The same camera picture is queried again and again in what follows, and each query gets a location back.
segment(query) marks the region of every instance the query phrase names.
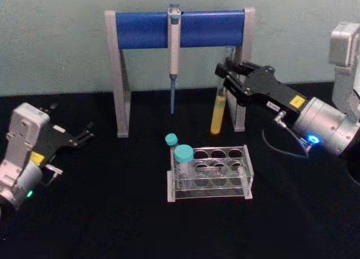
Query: blue indicator light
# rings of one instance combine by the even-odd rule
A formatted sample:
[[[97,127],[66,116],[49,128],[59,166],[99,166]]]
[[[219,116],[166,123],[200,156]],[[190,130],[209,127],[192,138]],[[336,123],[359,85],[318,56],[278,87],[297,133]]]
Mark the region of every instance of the blue indicator light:
[[[311,142],[312,144],[317,144],[320,142],[320,139],[314,135],[309,135],[308,141]]]

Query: cable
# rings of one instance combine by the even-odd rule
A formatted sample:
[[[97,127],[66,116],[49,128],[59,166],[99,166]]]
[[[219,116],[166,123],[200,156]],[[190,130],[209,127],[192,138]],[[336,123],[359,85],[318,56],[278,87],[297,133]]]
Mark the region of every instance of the cable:
[[[357,186],[360,186],[360,183],[349,173],[349,171],[348,171],[348,176]]]
[[[293,138],[296,139],[296,141],[299,143],[299,145],[301,146],[301,149],[304,151],[305,155],[299,155],[299,154],[295,154],[295,153],[291,153],[291,152],[288,152],[288,151],[284,151],[284,150],[280,150],[274,146],[272,146],[265,138],[265,131],[262,130],[262,137],[263,137],[263,140],[265,142],[265,144],[271,148],[272,150],[276,151],[276,152],[279,152],[281,154],[285,154],[285,155],[289,155],[289,156],[292,156],[292,157],[296,157],[296,158],[302,158],[302,159],[308,159],[309,158],[309,153],[306,151],[305,149],[305,146],[303,145],[303,143],[300,141],[300,139],[297,137],[297,135],[295,133],[293,133],[292,130],[290,130],[289,128],[284,128]]]

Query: blue screw cap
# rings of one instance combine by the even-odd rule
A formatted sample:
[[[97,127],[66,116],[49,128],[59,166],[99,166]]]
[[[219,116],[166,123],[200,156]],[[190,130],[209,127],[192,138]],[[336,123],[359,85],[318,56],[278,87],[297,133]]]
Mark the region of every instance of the blue screw cap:
[[[173,146],[178,143],[178,137],[176,137],[175,133],[169,133],[165,136],[165,142],[168,146]]]
[[[175,148],[175,160],[180,163],[188,163],[194,158],[194,150],[189,145],[179,145]]]

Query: black tablecloth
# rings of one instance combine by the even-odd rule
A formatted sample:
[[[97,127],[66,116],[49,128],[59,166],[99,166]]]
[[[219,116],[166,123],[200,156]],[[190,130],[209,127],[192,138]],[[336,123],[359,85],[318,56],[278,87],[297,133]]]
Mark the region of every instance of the black tablecloth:
[[[330,102],[332,85],[294,85]],[[360,187],[343,160],[315,148],[302,160],[274,152],[268,140],[296,151],[270,125],[272,114],[249,107],[246,132],[232,131],[226,109],[219,136],[209,134],[215,90],[132,95],[130,137],[116,138],[110,93],[3,97],[0,153],[12,110],[60,104],[53,122],[76,134],[89,120],[95,138],[53,165],[64,174],[39,187],[0,229],[0,258],[360,258]],[[169,149],[174,132],[193,147],[246,144],[255,179],[253,200],[192,199],[167,203]]]

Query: light blue wall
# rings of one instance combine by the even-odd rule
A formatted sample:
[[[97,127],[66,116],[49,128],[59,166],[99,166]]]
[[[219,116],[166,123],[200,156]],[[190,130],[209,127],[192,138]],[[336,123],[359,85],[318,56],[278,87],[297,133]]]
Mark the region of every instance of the light blue wall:
[[[332,80],[329,37],[342,20],[360,22],[359,0],[0,0],[0,95],[110,90],[104,10],[258,9],[254,61],[282,82]],[[182,49],[179,87],[215,83],[218,48]],[[170,83],[165,50],[126,51],[133,90]]]

